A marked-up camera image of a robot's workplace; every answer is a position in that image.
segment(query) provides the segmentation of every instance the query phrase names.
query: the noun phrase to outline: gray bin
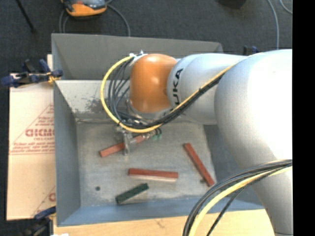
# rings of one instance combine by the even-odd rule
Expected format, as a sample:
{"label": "gray bin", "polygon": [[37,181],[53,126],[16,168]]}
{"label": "gray bin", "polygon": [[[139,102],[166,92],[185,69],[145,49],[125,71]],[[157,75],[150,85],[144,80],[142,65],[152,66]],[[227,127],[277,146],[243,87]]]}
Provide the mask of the gray bin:
{"label": "gray bin", "polygon": [[[100,157],[118,142],[114,123],[102,109],[103,75],[129,53],[163,53],[180,59],[196,53],[222,52],[204,41],[53,34],[53,69],[64,71],[54,87],[57,225],[80,225],[188,215],[209,189],[183,148],[191,143],[216,180],[203,125],[181,121],[162,127],[163,137],[135,146],[131,153]],[[128,168],[177,171],[176,182],[132,178]],[[123,205],[115,196],[141,184],[149,190]],[[218,212],[223,203],[214,209]],[[261,208],[236,201],[231,209]]]}

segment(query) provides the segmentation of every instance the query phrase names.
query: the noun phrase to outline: black floor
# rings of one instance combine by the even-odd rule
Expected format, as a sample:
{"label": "black floor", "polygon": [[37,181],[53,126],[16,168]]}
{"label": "black floor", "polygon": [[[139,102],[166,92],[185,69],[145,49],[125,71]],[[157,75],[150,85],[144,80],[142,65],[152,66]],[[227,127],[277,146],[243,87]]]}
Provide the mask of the black floor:
{"label": "black floor", "polygon": [[[36,31],[31,32],[15,0],[0,0],[0,77],[20,71],[25,59],[37,64],[51,52],[51,33],[60,31],[60,0],[20,1]],[[283,0],[289,10],[292,2]],[[244,45],[255,46],[259,51],[292,48],[292,15],[280,0],[113,0],[110,4],[128,21],[131,36],[215,41],[231,54],[242,54]],[[111,8],[91,21],[69,19],[65,30],[127,35],[124,21]],[[7,151],[8,93],[1,88],[0,236],[16,235],[31,224],[5,220]]]}

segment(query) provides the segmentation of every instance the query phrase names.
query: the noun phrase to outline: clamp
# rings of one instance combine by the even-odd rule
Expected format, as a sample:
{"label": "clamp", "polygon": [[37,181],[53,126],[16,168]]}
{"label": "clamp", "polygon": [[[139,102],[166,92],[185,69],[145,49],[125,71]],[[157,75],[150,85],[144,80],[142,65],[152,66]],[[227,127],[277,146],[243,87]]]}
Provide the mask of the clamp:
{"label": "clamp", "polygon": [[22,72],[1,78],[2,85],[15,88],[40,82],[48,82],[52,85],[55,80],[61,79],[62,70],[51,71],[44,59],[40,59],[38,63],[41,70],[36,71],[30,60],[25,60],[22,65]]}

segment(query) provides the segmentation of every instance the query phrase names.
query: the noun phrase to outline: red triangle logo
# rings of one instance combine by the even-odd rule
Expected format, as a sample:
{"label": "red triangle logo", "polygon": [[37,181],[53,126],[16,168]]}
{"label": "red triangle logo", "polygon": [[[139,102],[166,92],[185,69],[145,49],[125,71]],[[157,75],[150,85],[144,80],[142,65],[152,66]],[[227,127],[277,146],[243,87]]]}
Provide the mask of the red triangle logo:
{"label": "red triangle logo", "polygon": [[9,154],[48,153],[55,153],[53,104],[49,104],[9,148]]}

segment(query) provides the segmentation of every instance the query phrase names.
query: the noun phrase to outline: wooden stick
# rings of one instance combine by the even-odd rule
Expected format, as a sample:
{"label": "wooden stick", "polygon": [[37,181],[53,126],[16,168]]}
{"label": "wooden stick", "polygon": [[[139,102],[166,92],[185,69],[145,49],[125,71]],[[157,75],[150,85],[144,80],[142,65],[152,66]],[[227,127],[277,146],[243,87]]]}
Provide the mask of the wooden stick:
{"label": "wooden stick", "polygon": [[176,180],[178,178],[177,172],[172,171],[157,171],[157,170],[145,170],[130,168],[128,170],[129,176],[135,177],[149,177],[152,179],[165,179],[165,180]]}
{"label": "wooden stick", "polygon": [[196,151],[193,149],[190,143],[184,144],[184,148],[187,151],[189,157],[191,158],[192,162],[196,166],[197,170],[206,181],[208,186],[212,186],[215,182],[213,181],[212,177],[210,176],[209,172],[207,171],[206,167],[201,162],[199,156],[197,155]]}
{"label": "wooden stick", "polygon": [[[136,143],[140,143],[144,140],[144,137],[142,135],[140,135],[140,136],[136,136],[134,139],[135,139]],[[106,149],[101,150],[99,152],[99,155],[101,157],[105,157],[105,156],[111,155],[113,153],[116,153],[116,152],[118,152],[124,148],[125,148],[125,143],[121,142],[121,143],[112,145],[111,147],[108,147]]]}

